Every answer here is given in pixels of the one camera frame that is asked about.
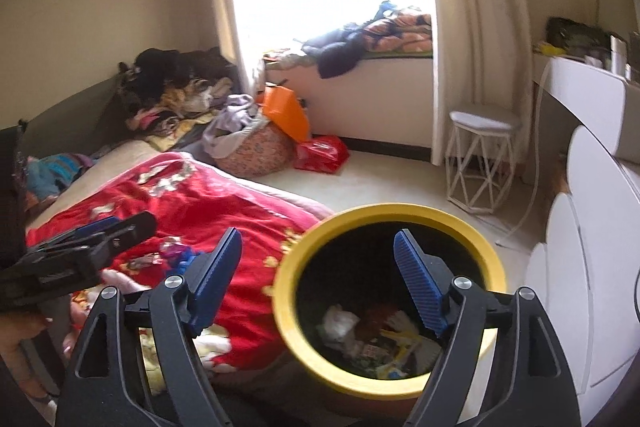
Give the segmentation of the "person's left hand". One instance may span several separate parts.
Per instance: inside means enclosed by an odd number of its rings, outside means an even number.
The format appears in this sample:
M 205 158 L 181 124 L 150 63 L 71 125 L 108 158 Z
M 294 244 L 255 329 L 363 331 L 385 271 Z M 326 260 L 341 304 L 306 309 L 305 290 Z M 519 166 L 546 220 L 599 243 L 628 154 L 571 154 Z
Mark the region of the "person's left hand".
M 21 342 L 44 332 L 50 322 L 49 317 L 34 312 L 13 311 L 1 314 L 1 358 L 18 387 L 30 399 L 39 403 L 48 403 L 51 398 L 30 368 L 21 349 Z

